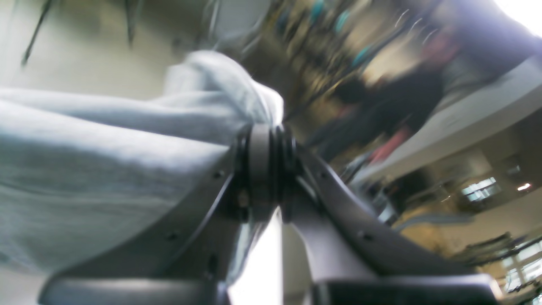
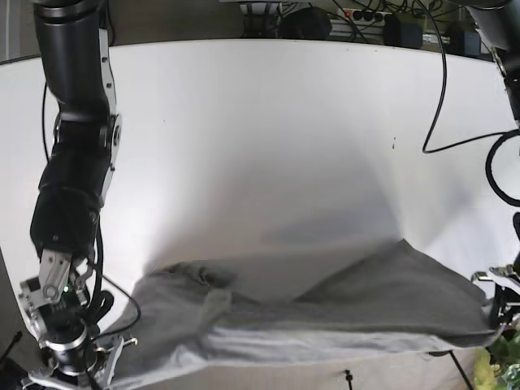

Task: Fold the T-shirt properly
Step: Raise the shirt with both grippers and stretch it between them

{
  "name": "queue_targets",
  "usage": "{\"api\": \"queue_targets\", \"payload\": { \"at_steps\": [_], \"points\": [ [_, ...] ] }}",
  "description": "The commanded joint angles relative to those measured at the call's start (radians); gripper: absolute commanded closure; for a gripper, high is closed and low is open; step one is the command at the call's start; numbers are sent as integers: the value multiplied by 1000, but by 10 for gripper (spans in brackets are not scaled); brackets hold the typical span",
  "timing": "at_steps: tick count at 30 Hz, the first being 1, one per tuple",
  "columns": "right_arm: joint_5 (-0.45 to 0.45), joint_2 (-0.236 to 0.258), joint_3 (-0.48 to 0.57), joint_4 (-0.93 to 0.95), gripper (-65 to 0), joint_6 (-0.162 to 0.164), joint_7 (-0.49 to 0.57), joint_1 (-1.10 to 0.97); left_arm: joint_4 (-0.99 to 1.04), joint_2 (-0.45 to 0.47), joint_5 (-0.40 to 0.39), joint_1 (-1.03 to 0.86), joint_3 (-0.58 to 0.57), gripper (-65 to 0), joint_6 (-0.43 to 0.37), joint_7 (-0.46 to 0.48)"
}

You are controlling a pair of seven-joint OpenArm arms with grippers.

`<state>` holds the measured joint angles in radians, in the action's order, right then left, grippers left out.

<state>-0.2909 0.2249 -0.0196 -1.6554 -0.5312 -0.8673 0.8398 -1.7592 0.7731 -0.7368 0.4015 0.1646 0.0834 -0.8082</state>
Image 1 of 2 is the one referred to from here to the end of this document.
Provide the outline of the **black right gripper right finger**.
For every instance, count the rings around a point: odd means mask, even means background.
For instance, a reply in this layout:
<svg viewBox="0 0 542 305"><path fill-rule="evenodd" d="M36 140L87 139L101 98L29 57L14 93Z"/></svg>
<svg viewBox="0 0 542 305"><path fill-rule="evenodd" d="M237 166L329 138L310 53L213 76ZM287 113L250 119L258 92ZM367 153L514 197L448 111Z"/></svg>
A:
<svg viewBox="0 0 542 305"><path fill-rule="evenodd" d="M382 224L285 127L273 131L283 220L306 249L305 305L498 305L496 281Z"/></svg>

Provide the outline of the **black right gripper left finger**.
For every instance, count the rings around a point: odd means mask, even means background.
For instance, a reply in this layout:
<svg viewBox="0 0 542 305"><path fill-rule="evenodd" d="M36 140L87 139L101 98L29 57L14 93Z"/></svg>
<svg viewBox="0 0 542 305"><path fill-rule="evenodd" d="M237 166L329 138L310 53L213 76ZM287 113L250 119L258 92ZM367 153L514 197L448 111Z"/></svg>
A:
<svg viewBox="0 0 542 305"><path fill-rule="evenodd" d="M273 216L273 129L254 125L160 220L49 278L41 305L228 305Z"/></svg>

